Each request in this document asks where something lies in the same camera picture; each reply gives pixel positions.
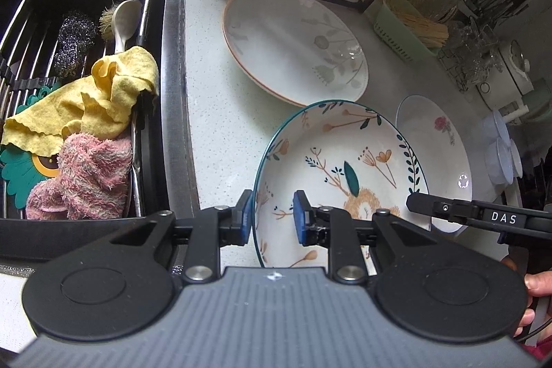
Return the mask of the light blue small bowl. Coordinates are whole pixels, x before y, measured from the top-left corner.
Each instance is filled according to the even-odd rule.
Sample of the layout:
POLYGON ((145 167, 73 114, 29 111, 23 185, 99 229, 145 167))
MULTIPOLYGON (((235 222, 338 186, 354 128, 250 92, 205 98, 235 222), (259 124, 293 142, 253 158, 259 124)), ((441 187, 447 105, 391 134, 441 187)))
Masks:
POLYGON ((514 181, 514 165, 511 150, 501 138, 489 144, 485 150, 485 167, 493 185, 510 185, 514 181))

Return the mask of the floral plate teal rim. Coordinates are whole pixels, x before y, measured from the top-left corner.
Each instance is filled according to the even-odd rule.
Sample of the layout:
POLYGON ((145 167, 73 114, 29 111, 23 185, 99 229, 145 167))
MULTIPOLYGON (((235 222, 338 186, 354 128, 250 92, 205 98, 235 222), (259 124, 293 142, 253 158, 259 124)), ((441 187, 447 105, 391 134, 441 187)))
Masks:
POLYGON ((293 196, 369 220, 379 208, 430 230, 428 216, 406 206, 428 191, 414 149, 384 116, 358 103, 321 101, 304 107, 275 132, 255 179, 253 237, 264 267, 326 265, 326 249, 297 241, 293 196))

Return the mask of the large white leaf-pattern bowl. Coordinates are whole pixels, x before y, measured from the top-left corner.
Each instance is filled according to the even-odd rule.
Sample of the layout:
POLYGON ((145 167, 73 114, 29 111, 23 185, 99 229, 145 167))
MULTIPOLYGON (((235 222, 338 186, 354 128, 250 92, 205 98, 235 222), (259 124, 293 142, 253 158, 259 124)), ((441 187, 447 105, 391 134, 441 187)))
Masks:
POLYGON ((291 105, 356 102, 368 87, 362 46, 316 0, 229 0, 223 34, 247 77, 291 105))

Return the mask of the white small bowl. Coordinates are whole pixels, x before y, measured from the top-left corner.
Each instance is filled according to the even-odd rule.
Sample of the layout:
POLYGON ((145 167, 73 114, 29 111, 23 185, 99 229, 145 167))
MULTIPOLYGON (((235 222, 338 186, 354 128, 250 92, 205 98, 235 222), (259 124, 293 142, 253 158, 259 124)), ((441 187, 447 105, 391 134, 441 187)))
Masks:
POLYGON ((523 166, 522 166, 521 156, 518 150, 518 146, 516 145, 513 139, 510 139, 510 150, 511 150, 513 166, 514 166, 515 177, 523 177, 523 166))

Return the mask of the white plate pink flower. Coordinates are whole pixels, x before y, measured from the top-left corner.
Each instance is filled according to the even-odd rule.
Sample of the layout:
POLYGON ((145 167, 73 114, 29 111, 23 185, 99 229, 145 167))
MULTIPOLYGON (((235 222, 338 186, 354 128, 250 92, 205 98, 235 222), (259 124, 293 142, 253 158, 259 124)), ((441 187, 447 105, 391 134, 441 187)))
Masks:
POLYGON ((473 199, 467 152, 453 122, 437 104, 422 95, 406 97, 398 107, 396 125, 421 163, 430 194, 473 199))

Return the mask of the green pitcher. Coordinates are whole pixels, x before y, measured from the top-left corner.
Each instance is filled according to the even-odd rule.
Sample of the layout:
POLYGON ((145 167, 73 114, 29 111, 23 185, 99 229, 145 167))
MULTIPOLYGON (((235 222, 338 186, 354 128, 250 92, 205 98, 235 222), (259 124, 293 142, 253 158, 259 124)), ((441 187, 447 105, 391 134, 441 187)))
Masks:
POLYGON ((533 90, 522 96, 529 112, 521 117, 523 123, 538 123, 551 119, 551 87, 544 78, 533 83, 533 90))

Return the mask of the pink fluffy cloth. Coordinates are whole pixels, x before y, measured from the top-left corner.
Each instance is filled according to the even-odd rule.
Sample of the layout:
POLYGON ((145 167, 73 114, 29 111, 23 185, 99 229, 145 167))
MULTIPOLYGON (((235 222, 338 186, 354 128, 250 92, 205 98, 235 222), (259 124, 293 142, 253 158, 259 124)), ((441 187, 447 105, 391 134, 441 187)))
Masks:
POLYGON ((31 190, 25 206, 27 219, 120 218, 129 191, 131 162, 132 145, 127 137, 69 136, 58 155, 58 176, 31 190))

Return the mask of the white electric cooker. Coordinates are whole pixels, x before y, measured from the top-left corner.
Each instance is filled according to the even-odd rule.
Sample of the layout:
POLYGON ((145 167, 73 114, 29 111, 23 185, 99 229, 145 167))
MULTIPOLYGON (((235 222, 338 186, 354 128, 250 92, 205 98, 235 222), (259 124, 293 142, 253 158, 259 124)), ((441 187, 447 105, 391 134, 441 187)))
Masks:
POLYGON ((498 110, 506 122, 520 123, 530 112, 524 97, 534 90, 530 62, 516 40, 500 42, 489 56, 489 74, 477 90, 489 109, 498 110))

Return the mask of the yellow dish cloth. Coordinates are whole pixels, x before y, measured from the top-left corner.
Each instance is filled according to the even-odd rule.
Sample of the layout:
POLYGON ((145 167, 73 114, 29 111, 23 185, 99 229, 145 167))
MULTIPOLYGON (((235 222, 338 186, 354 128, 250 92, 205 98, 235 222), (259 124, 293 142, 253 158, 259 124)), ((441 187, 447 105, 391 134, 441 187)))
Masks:
POLYGON ((1 144, 49 157, 57 154, 74 133, 114 139, 129 125, 141 92, 156 96, 158 90, 154 56, 133 46, 97 60, 89 77, 63 85, 8 118, 1 144))

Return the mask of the teal owl mat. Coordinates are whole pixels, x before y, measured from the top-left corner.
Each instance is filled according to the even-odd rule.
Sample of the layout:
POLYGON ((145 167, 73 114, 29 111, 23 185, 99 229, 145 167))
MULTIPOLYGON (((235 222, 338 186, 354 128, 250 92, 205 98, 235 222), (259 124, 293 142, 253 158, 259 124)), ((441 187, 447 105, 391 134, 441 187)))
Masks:
POLYGON ((7 184, 7 195, 18 210, 24 210, 34 186, 59 174, 58 155, 38 156, 15 145, 2 146, 1 177, 7 184))

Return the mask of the green chopstick basket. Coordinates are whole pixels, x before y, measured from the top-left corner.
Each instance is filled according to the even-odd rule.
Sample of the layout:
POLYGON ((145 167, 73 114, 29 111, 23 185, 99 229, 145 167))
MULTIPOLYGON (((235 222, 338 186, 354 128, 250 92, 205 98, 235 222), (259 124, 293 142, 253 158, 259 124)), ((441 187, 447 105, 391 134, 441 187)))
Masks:
POLYGON ((383 0, 373 28, 405 62, 435 57, 449 38, 445 24, 427 19, 407 0, 383 0))

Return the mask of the white dish brush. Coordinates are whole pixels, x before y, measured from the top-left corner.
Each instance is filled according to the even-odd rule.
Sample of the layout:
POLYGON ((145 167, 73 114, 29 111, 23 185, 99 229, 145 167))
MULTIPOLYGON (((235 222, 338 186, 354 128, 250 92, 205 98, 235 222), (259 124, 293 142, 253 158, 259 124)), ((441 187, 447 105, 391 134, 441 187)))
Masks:
POLYGON ((99 18, 99 33, 106 41, 114 42, 114 53, 125 51, 126 42, 138 30, 142 4, 138 0, 125 0, 106 8, 99 18))

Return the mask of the steel wool scrubber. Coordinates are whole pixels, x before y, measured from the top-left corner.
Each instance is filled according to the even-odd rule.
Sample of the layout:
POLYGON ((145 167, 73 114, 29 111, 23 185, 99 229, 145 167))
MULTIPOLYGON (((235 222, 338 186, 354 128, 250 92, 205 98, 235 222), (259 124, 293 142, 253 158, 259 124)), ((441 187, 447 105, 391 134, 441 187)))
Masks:
POLYGON ((58 78, 76 78, 95 39, 96 24, 92 18, 79 10, 67 12, 58 33, 54 74, 58 78))

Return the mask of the black sink drain rack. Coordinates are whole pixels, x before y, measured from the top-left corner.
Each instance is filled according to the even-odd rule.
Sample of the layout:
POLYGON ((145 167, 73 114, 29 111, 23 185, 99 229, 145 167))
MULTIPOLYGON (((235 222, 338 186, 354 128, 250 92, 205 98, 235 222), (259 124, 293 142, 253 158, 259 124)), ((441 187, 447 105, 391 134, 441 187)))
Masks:
POLYGON ((97 60, 88 77, 19 109, 2 129, 1 177, 28 220, 118 219, 130 192, 129 127, 159 69, 141 46, 97 60))

